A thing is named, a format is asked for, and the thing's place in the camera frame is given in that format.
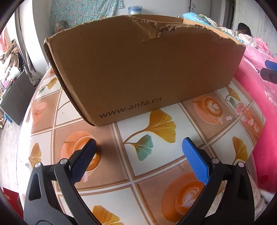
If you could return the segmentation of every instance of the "table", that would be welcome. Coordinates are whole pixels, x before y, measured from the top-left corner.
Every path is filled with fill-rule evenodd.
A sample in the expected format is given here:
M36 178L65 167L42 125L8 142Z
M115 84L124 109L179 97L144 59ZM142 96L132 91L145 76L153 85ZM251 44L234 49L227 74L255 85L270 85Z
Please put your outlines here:
M249 107L255 127L241 121L235 108L240 102ZM49 70L28 106L20 132L20 199L23 204L36 162L57 163L94 138L100 146L98 153L75 187L98 220L112 224L107 220L113 218L125 225L174 224L203 187L182 152L182 140L190 137L197 147L223 163L244 162L251 155L264 122L255 101L233 79L227 88L93 127L80 117ZM252 161L249 167L255 176ZM62 209L71 215L59 185L54 184Z

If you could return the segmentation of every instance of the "person's hair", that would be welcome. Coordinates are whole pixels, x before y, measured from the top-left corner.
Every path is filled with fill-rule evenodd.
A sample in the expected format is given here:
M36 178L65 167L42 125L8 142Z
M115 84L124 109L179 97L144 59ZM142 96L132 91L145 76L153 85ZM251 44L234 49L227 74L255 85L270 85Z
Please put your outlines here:
M239 23L238 24L238 30L242 31L241 33L249 35L250 37L252 36L251 35L251 30L250 30L249 26L247 26L244 23Z

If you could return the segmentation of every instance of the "metal screw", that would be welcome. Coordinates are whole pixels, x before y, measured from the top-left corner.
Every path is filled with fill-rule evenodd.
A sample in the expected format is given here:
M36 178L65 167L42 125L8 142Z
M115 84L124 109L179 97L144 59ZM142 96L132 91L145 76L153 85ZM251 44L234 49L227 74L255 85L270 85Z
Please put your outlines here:
M238 166L239 166L239 167L244 167L243 162L238 162Z
M61 159L60 164L64 165L67 163L67 161L68 161L67 158L63 158L63 159Z
M213 162L214 164L218 164L218 163L219 163L219 160L218 160L217 158L212 158L212 162Z
M35 168L40 167L40 165L41 165L41 163L40 163L40 162L37 162L37 163L35 164Z

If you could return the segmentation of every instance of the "door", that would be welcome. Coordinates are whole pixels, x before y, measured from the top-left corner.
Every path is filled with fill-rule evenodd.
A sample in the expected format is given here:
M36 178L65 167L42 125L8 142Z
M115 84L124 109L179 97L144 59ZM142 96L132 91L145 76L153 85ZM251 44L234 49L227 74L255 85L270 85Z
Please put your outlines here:
M211 0L191 0L190 12L210 17Z

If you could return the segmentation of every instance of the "dark blue gripper pad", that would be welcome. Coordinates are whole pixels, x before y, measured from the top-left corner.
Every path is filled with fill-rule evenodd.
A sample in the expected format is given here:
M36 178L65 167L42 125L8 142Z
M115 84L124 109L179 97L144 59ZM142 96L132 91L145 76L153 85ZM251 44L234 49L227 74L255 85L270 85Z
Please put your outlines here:
M195 145L189 138L183 140L182 150L197 179L206 185L209 181L209 167L199 155Z
M265 61L265 66L266 66L268 69L277 71L277 63L275 63L275 62L271 62L271 61L269 61L269 60L266 60L266 61Z
M88 168L93 156L97 151L97 144L94 139L89 139L82 150L79 151L78 159L71 167L71 183L74 185L80 182L86 169Z

